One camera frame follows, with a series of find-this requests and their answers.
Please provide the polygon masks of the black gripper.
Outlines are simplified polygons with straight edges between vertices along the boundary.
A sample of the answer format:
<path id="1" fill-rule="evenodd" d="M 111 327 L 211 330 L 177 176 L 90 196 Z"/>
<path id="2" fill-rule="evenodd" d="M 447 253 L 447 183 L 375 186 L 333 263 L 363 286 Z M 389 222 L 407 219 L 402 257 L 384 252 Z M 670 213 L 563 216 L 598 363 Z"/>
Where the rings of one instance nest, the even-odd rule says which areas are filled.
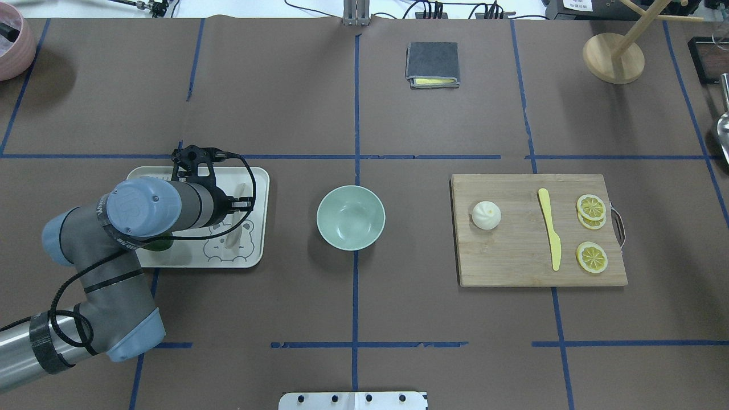
<path id="1" fill-rule="evenodd" d="M 252 195 L 234 197 L 224 193 L 217 187 L 214 164 L 228 159 L 242 161 L 248 176 L 252 180 Z M 200 185 L 205 188 L 212 199 L 212 213 L 214 215 L 229 215 L 236 212 L 251 213 L 255 207 L 255 177 L 244 156 L 231 151 L 219 150 L 215 147 L 198 147 L 189 145 L 177 148 L 171 153 L 174 181 L 182 181 Z"/>

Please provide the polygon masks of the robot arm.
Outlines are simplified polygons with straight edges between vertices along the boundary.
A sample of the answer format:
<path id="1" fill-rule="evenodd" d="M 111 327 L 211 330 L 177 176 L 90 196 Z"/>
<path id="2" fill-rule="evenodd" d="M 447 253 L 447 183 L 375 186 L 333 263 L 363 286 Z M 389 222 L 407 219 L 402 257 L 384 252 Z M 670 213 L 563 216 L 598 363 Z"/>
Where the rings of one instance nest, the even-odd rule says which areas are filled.
<path id="1" fill-rule="evenodd" d="M 44 226 L 45 252 L 76 273 L 49 308 L 2 328 L 2 392 L 92 356 L 123 362 L 162 342 L 161 312 L 136 252 L 237 212 L 248 218 L 257 195 L 230 196 L 217 186 L 214 164 L 228 159 L 244 156 L 215 147 L 177 148 L 171 179 L 125 180 L 96 204 L 71 208 Z"/>

